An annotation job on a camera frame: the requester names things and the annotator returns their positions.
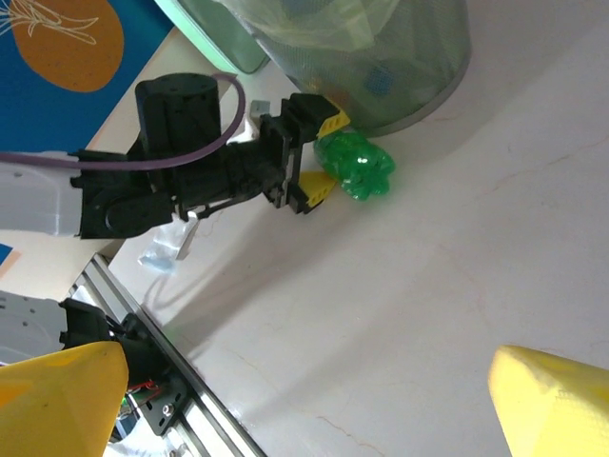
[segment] small plastic bag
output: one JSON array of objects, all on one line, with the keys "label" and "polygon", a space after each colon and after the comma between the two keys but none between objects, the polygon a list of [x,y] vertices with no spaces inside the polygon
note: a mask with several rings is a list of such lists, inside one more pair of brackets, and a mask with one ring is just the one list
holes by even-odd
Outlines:
[{"label": "small plastic bag", "polygon": [[199,220],[192,215],[184,222],[175,214],[173,222],[156,229],[152,243],[138,259],[141,265],[158,269],[164,273],[175,270],[178,256],[190,233],[199,225]]},{"label": "small plastic bag", "polygon": [[400,0],[216,0],[283,45],[351,52],[369,48]]}]

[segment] crumpled plastic bottle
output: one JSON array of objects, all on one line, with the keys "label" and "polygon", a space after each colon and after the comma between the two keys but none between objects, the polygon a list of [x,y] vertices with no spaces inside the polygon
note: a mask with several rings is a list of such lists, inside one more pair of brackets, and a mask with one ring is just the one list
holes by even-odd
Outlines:
[{"label": "crumpled plastic bottle", "polygon": [[391,156],[357,131],[337,131],[315,142],[315,156],[325,172],[356,200],[389,192]]}]

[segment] yellow cover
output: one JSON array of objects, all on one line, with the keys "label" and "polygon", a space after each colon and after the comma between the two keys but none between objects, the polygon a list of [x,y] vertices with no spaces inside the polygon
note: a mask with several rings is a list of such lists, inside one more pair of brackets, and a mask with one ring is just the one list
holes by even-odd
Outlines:
[{"label": "yellow cover", "polygon": [[609,456],[609,371],[500,347],[489,387],[515,457]]},{"label": "yellow cover", "polygon": [[101,456],[127,382],[125,355],[114,342],[0,368],[0,455]]}]

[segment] white table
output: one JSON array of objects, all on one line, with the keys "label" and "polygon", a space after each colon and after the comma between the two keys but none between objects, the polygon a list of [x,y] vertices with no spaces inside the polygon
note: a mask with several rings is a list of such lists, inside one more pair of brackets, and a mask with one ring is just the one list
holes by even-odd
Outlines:
[{"label": "white table", "polygon": [[[609,367],[609,3],[472,0],[471,68],[378,140],[393,191],[200,226],[174,276],[111,265],[271,456],[507,455],[500,344]],[[253,97],[289,94],[273,67]]]}]

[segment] blue poster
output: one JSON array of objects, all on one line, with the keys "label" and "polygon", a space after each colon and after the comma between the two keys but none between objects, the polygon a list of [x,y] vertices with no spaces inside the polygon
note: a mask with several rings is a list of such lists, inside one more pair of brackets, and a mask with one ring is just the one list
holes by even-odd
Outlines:
[{"label": "blue poster", "polygon": [[0,0],[0,150],[86,147],[170,29],[152,0]]}]

